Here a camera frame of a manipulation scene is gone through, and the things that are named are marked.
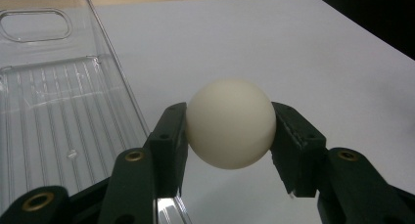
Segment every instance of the clear plastic container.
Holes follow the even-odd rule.
[[[111,176],[148,129],[90,0],[0,0],[0,213],[22,194]],[[190,223],[179,198],[160,223]]]

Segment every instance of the dark background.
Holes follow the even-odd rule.
[[[415,0],[323,0],[415,60]]]

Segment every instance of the white ball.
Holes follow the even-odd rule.
[[[193,151],[224,169],[258,161],[271,147],[276,127],[268,97],[243,79],[212,82],[196,93],[186,111],[186,136]]]

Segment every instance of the brass insert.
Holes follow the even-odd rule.
[[[358,161],[358,155],[351,151],[339,151],[338,156],[348,161]]]
[[[54,198],[54,194],[50,192],[44,192],[34,195],[33,197],[27,199],[22,206],[24,211],[36,211],[44,206],[46,206],[49,202],[51,202]]]
[[[131,152],[125,156],[125,160],[127,161],[138,161],[144,157],[144,153],[142,152]]]

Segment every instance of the white table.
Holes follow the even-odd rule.
[[[205,84],[243,77],[297,109],[328,139],[366,155],[415,193],[415,62],[321,0],[198,0],[97,8],[153,129]],[[204,223],[321,223],[291,199],[270,154],[220,170],[191,150],[183,201]]]

